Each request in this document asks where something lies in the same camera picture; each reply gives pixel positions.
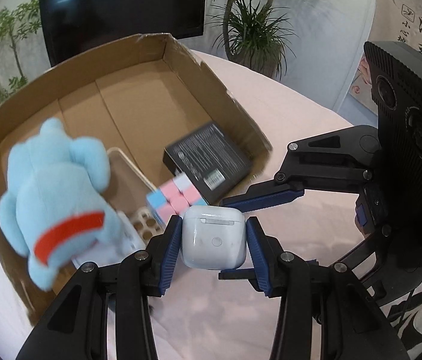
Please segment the black product box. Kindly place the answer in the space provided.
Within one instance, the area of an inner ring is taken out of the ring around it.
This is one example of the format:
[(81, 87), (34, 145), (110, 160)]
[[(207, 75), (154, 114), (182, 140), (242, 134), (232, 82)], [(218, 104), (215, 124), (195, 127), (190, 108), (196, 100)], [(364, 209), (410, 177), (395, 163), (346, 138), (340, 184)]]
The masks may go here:
[(163, 164), (184, 173), (209, 204), (218, 203), (246, 177), (252, 162), (214, 122), (164, 148)]

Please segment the white earbuds case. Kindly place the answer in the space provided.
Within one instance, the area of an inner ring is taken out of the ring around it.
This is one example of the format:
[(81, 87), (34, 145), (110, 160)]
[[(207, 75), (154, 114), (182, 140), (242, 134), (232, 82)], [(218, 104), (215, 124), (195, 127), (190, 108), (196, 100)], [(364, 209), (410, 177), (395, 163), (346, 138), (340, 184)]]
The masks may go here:
[(245, 218), (241, 211), (214, 205), (194, 205), (183, 216), (183, 262), (203, 270), (232, 270), (246, 259)]

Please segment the pastel puzzle cube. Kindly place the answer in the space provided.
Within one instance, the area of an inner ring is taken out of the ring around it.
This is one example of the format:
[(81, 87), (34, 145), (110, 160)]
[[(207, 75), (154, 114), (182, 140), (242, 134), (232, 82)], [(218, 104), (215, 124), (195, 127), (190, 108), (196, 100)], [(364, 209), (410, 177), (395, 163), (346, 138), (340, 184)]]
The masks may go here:
[(190, 206), (208, 205), (185, 173), (151, 191), (146, 201), (148, 209), (163, 227), (173, 215), (183, 216)]

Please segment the blue plush toy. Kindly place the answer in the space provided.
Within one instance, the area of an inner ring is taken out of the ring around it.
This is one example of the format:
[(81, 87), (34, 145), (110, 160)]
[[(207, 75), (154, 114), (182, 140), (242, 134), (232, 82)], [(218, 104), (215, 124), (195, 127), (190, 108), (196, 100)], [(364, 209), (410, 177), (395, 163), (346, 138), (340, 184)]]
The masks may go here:
[(57, 118), (10, 150), (0, 227), (39, 289), (51, 290), (75, 256), (122, 236), (122, 221), (102, 196), (110, 177), (102, 142), (69, 137)]

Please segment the cream phone case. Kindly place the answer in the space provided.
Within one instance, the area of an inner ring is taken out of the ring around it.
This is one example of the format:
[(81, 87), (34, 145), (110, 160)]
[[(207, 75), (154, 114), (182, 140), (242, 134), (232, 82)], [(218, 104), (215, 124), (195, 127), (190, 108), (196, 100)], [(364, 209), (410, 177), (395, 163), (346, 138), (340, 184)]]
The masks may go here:
[(105, 200), (125, 214), (139, 237), (147, 244), (153, 236), (164, 230), (147, 207), (147, 195), (156, 187), (139, 168), (124, 154), (113, 147), (107, 150), (110, 163), (110, 182), (104, 193)]

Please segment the brown cardboard box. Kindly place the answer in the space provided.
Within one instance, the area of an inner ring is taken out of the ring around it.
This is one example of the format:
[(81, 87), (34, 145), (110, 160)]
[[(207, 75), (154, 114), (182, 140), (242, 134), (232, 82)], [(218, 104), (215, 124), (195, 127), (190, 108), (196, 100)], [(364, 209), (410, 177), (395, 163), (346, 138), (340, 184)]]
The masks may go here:
[[(169, 174), (164, 149), (213, 121), (264, 170), (272, 150), (266, 135), (215, 71), (168, 34), (112, 41), (51, 68), (0, 105), (0, 197), (11, 147), (50, 117), (72, 137), (93, 136), (124, 151), (152, 182)], [(55, 298), (39, 290), (0, 230), (0, 264), (36, 323)]]

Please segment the green palm plant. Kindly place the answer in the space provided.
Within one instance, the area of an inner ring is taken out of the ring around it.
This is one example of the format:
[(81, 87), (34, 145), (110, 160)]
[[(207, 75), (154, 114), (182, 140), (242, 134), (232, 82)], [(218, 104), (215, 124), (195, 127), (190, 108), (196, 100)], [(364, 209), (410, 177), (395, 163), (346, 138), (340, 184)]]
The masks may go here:
[(287, 53), (293, 52), (296, 32), (274, 1), (224, 0), (213, 6), (217, 13), (210, 16), (210, 24), (220, 28), (213, 45), (224, 49), (229, 61), (280, 79), (287, 72)]

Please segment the black television screen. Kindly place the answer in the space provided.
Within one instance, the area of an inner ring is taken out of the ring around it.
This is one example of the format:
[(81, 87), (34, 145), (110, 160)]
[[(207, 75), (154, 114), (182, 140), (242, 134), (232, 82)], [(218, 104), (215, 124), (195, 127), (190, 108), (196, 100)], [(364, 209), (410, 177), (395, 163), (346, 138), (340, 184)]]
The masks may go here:
[(137, 33), (193, 38), (204, 33), (205, 0), (39, 0), (49, 61)]

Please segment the green bamboo plant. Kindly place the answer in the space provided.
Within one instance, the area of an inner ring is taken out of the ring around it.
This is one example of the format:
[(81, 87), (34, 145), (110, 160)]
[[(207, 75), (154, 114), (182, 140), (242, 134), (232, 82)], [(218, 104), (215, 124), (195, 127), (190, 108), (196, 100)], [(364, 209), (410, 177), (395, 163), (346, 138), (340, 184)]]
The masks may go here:
[(0, 56), (10, 54), (16, 74), (3, 86), (0, 82), (0, 103), (16, 94), (28, 83), (19, 57), (20, 44), (41, 29), (40, 0), (28, 0), (14, 9), (0, 9)]

